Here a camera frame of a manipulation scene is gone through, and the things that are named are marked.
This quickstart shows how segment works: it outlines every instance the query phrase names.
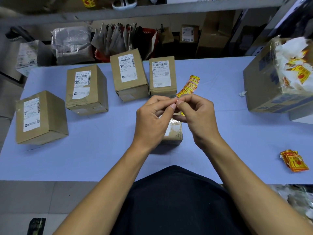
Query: metal shelf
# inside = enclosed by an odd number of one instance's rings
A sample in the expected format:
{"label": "metal shelf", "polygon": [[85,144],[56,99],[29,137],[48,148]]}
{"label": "metal shelf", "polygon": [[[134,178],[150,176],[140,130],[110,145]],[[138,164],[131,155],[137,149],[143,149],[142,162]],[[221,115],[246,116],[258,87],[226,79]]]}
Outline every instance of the metal shelf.
{"label": "metal shelf", "polygon": [[122,19],[142,16],[157,16],[177,13],[195,13],[207,11],[225,11],[262,7],[280,7],[285,0],[215,0],[207,2],[192,2],[167,5],[141,6],[125,11],[96,10],[36,16],[6,17],[0,19],[2,26],[29,26],[51,23],[69,23],[81,21],[96,21]]}

